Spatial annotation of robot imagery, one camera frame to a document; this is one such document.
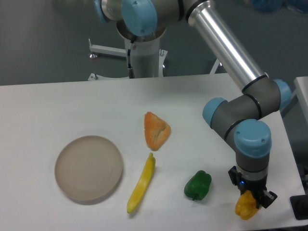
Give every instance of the yellow bell pepper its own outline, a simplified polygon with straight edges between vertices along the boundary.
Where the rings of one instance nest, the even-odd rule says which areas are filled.
[[[131,194],[128,203],[127,203],[127,212],[131,213],[138,208],[143,196],[151,182],[151,179],[154,174],[155,169],[155,158],[153,157],[153,153],[149,154],[148,159],[145,162],[142,174],[139,178],[139,181]]]
[[[246,190],[239,198],[235,206],[235,213],[243,220],[248,220],[259,211],[256,208],[256,200],[249,190]]]

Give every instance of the orange food item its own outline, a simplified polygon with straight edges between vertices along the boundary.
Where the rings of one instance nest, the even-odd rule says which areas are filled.
[[[152,112],[144,116],[144,135],[149,148],[157,151],[168,139],[171,127]]]
[[[242,194],[236,203],[235,213],[239,215],[243,220],[248,220],[254,216],[254,214],[259,211],[256,208],[256,200],[252,196],[249,190],[246,190],[244,194]]]

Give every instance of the toy pepper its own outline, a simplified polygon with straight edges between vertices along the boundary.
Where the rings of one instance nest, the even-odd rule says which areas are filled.
[[[208,193],[212,177],[203,170],[200,170],[194,175],[185,185],[184,193],[192,200],[201,201]]]
[[[259,211],[259,209],[256,208],[255,198],[252,196],[249,190],[246,190],[236,203],[236,215],[239,215],[243,220],[247,220],[253,217],[257,211]]]

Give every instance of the green bell pepper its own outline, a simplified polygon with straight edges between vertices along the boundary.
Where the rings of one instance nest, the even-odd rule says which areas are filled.
[[[200,170],[194,175],[185,185],[184,193],[192,200],[201,201],[208,193],[212,177],[203,170]]]

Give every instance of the yellow banana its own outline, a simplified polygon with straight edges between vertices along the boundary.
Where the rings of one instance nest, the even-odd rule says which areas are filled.
[[[154,174],[155,169],[155,158],[153,153],[149,154],[148,159],[145,162],[142,174],[139,181],[131,194],[127,203],[127,212],[131,213],[138,208]]]

